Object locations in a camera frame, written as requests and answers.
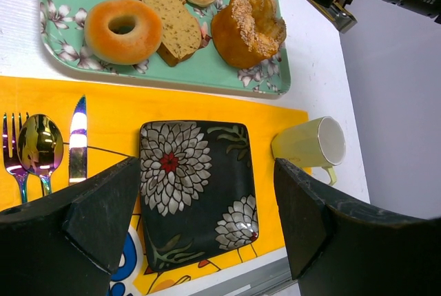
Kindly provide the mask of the iridescent knife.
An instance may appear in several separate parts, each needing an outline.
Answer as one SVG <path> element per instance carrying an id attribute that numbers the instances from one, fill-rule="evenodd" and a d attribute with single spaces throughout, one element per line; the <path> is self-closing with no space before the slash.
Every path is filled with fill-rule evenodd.
<path id="1" fill-rule="evenodd" d="M 74 109 L 69 139 L 69 185 L 82 182 L 88 173 L 88 118 L 83 95 Z"/>

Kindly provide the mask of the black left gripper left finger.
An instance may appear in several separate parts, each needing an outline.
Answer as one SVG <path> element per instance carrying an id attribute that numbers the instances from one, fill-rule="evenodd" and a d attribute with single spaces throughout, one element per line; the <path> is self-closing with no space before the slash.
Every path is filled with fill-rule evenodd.
<path id="1" fill-rule="evenodd" d="M 1 212 L 2 295 L 105 295 L 118 270 L 141 183 L 129 157 L 53 194 Z"/>

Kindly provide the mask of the sugar-topped bundt cake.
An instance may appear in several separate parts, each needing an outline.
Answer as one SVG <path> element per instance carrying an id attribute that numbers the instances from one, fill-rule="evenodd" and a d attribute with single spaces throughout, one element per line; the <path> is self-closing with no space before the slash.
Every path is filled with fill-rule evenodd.
<path id="1" fill-rule="evenodd" d="M 230 0 L 211 22 L 212 40 L 230 66 L 248 69 L 278 53 L 287 37 L 276 0 Z"/>

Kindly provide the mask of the aluminium table frame rail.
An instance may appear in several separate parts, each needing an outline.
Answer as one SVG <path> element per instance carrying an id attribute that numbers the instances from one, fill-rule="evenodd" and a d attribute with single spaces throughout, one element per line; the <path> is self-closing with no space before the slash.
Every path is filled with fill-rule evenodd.
<path id="1" fill-rule="evenodd" d="M 283 257 L 194 295 L 275 295 L 296 282 L 292 279 L 288 258 Z"/>

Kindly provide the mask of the pale yellow mug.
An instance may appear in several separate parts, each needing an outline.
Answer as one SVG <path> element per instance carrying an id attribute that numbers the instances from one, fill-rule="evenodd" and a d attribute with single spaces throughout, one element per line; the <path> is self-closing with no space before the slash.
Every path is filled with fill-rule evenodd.
<path id="1" fill-rule="evenodd" d="M 337 182 L 334 167 L 345 158 L 346 141 L 340 124 L 324 116 L 281 131 L 271 142 L 271 152 L 274 158 L 283 158 L 297 167 L 324 169 L 333 186 Z"/>

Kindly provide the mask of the orange donut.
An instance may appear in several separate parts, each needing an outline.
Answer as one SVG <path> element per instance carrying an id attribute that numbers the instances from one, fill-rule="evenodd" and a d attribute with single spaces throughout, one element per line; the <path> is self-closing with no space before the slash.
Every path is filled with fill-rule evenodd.
<path id="1" fill-rule="evenodd" d="M 159 14 L 139 0 L 106 0 L 85 18 L 84 38 L 92 53 L 117 65 L 135 65 L 157 51 L 163 24 Z"/>

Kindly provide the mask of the brown bread slice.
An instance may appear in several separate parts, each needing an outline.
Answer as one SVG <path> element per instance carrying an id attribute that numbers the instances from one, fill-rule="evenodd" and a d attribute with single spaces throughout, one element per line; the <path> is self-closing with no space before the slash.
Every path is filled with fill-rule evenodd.
<path id="1" fill-rule="evenodd" d="M 186 8 L 186 0 L 139 0 L 156 11 L 163 24 L 158 55 L 170 66 L 189 59 L 200 48 L 201 27 Z"/>

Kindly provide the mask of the silver metal tongs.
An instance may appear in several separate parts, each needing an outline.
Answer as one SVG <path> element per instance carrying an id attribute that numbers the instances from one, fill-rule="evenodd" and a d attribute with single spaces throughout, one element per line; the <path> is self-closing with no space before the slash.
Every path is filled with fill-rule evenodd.
<path id="1" fill-rule="evenodd" d="M 329 7 L 323 7 L 313 0 L 307 1 L 341 33 L 346 33 L 357 24 L 356 18 L 338 2 L 334 1 Z"/>

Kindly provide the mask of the green floral tray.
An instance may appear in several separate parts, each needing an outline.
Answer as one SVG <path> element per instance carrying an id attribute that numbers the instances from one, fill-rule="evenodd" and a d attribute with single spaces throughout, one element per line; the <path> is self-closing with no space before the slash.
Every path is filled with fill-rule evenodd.
<path id="1" fill-rule="evenodd" d="M 231 90 L 244 94 L 282 95 L 291 85 L 287 52 L 282 47 L 269 60 L 246 70 L 226 64 L 211 40 L 210 25 L 229 0 L 215 0 L 201 8 L 186 8 L 199 22 L 202 47 L 189 59 L 170 67 L 157 54 L 137 65 L 113 65 L 96 58 L 83 36 L 86 14 L 105 0 L 41 0 L 41 39 L 49 53 L 62 65 L 79 72 L 132 77 L 176 85 Z"/>

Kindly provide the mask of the yellow placemat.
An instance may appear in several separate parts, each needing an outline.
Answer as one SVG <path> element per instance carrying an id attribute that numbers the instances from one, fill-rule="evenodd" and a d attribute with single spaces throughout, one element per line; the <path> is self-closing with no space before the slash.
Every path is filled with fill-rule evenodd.
<path id="1" fill-rule="evenodd" d="M 212 120 L 244 124 L 251 137 L 258 204 L 259 238 L 224 255 L 201 260 L 166 273 L 147 265 L 141 210 L 136 207 L 128 233 L 127 256 L 110 284 L 112 295 L 146 295 L 164 290 L 183 295 L 188 281 L 257 260 L 284 246 L 273 186 L 274 159 L 270 142 L 282 129 L 305 122 L 307 113 L 233 98 L 164 89 L 103 85 L 34 78 L 1 78 L 1 115 L 48 115 L 64 138 L 70 135 L 74 108 L 87 101 L 88 173 L 90 176 L 139 151 L 141 125 L 155 120 Z"/>

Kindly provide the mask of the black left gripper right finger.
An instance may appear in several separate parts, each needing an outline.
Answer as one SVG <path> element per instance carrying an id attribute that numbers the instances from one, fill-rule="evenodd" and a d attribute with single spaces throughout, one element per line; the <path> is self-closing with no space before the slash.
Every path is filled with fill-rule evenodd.
<path id="1" fill-rule="evenodd" d="M 274 188 L 302 295 L 440 294 L 439 218 L 375 207 L 280 158 Z"/>

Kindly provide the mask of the black floral square plate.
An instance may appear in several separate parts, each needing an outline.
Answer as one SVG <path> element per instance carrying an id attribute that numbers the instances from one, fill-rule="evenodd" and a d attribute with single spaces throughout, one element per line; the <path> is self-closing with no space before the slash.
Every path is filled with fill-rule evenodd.
<path id="1" fill-rule="evenodd" d="M 147 262 L 162 273 L 252 244 L 259 236 L 247 127 L 165 120 L 140 130 L 140 204 Z"/>

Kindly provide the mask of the iridescent spoon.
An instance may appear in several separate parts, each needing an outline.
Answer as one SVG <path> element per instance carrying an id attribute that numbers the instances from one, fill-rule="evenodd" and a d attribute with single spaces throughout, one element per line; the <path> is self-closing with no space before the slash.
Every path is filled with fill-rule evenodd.
<path id="1" fill-rule="evenodd" d="M 19 162 L 41 182 L 43 195 L 52 193 L 51 176 L 63 159 L 63 137 L 55 122 L 45 114 L 34 114 L 19 132 Z"/>

